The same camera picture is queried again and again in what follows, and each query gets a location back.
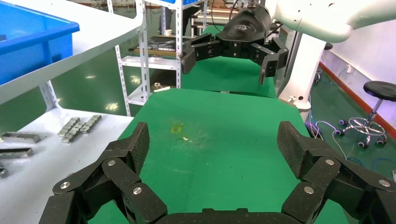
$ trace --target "wall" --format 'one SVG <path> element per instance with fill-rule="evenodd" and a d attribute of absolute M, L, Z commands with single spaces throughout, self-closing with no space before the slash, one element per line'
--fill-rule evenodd
<path fill-rule="evenodd" d="M 363 85 L 370 80 L 396 84 L 395 59 L 396 21 L 388 21 L 355 30 L 348 40 L 324 51 L 321 62 L 374 107 L 378 99 L 368 95 Z M 396 102 L 384 101 L 378 113 L 396 128 Z"/>

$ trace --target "blue storage box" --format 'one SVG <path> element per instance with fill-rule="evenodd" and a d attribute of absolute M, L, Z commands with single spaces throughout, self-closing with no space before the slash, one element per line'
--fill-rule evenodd
<path fill-rule="evenodd" d="M 169 2 L 172 4 L 174 4 L 176 2 L 176 0 L 162 0 L 162 1 Z M 198 0 L 183 0 L 183 5 L 187 5 L 187 4 L 193 3 L 195 1 L 198 1 Z"/>
<path fill-rule="evenodd" d="M 73 54 L 77 23 L 0 1 L 0 85 Z"/>

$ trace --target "yellow stain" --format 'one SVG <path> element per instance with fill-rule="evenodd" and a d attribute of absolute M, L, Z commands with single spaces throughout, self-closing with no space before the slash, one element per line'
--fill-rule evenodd
<path fill-rule="evenodd" d="M 180 133 L 182 131 L 182 127 L 183 126 L 181 126 L 181 125 L 174 125 L 174 126 L 172 126 L 172 129 L 170 130 L 170 132 L 173 134 Z"/>

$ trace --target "shelf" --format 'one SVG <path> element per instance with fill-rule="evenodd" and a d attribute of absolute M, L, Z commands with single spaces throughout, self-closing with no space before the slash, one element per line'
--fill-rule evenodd
<path fill-rule="evenodd" d="M 109 142 L 117 140 L 132 117 L 102 114 L 102 120 L 87 135 L 78 136 L 71 144 L 61 142 L 57 133 L 71 117 L 87 121 L 93 112 L 56 108 L 46 112 L 21 132 L 38 133 L 36 144 L 0 142 L 0 147 L 31 147 L 34 155 L 24 159 L 2 160 L 9 176 L 0 178 L 1 223 L 38 223 L 52 196 L 53 186 L 97 160 Z"/>
<path fill-rule="evenodd" d="M 142 15 L 129 19 L 65 0 L 5 1 L 77 22 L 80 31 L 72 35 L 73 56 L 0 85 L 0 104 L 130 39 L 136 35 L 136 30 L 142 23 Z"/>
<path fill-rule="evenodd" d="M 149 57 L 148 67 L 151 69 L 176 70 L 176 59 L 164 59 L 160 57 Z M 139 56 L 126 56 L 122 59 L 122 65 L 131 67 L 141 67 Z"/>
<path fill-rule="evenodd" d="M 142 84 L 139 85 L 129 96 L 128 96 L 128 103 L 143 106 L 146 102 L 144 100 L 142 89 Z"/>
<path fill-rule="evenodd" d="M 198 1 L 195 1 L 193 3 L 187 4 L 187 5 L 183 5 L 182 9 L 190 8 L 191 6 L 199 4 L 199 3 L 203 2 L 203 1 L 204 0 L 198 0 Z M 177 9 L 176 3 L 172 4 L 172 3 L 161 1 L 161 0 L 146 0 L 146 2 L 153 3 L 153 4 L 156 4 L 156 5 L 160 5 L 160 6 L 165 6 L 165 7 L 168 7 L 169 9 L 175 9 L 175 10 Z"/>

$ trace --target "green mat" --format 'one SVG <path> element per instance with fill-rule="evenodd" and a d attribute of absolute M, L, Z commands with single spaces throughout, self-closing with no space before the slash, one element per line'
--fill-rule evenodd
<path fill-rule="evenodd" d="M 299 183 L 277 148 L 283 120 L 307 135 L 298 110 L 277 99 L 171 89 L 150 96 L 120 138 L 138 122 L 148 123 L 150 151 L 141 178 L 169 213 L 204 208 L 280 212 Z M 107 223 L 127 223 L 112 202 L 90 221 Z M 347 220 L 329 201 L 315 223 Z"/>
<path fill-rule="evenodd" d="M 204 33 L 217 34 L 214 26 Z M 198 61 L 195 67 L 182 75 L 182 88 L 205 91 L 234 91 L 276 98 L 273 78 L 259 84 L 260 66 L 248 59 L 215 57 Z"/>

